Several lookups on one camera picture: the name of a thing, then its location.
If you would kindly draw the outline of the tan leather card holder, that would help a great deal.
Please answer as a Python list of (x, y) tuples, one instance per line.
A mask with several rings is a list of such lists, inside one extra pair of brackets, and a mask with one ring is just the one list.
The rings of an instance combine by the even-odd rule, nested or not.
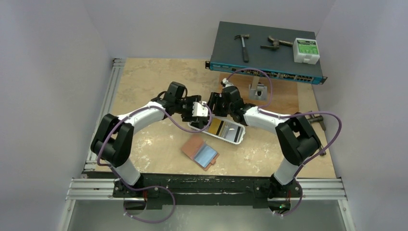
[(181, 151), (204, 171), (213, 166), (219, 157), (219, 153), (197, 134), (192, 135), (182, 145)]

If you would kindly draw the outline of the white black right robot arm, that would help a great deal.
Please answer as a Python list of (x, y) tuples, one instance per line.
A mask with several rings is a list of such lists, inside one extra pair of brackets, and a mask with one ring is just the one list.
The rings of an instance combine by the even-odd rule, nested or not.
[(321, 146), (304, 115), (277, 114), (245, 103), (236, 86), (227, 86), (220, 93), (212, 92), (208, 106), (216, 116), (230, 116), (236, 123), (261, 128), (277, 136), (283, 160), (271, 176), (270, 189), (274, 195), (281, 196), (288, 191), (299, 167)]

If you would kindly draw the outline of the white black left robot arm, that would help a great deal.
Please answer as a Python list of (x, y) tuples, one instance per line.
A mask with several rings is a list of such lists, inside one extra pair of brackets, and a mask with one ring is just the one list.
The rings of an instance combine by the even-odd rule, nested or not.
[(145, 189), (143, 176), (130, 160), (133, 137), (137, 132), (167, 118), (177, 125), (173, 114), (179, 114), (183, 121), (197, 122), (199, 131), (204, 131), (212, 121), (211, 109), (201, 96), (187, 96), (187, 92), (185, 85), (171, 82), (166, 91), (143, 107), (124, 115), (106, 114), (101, 119), (90, 150), (97, 156), (97, 165), (109, 167), (130, 196), (137, 197)]

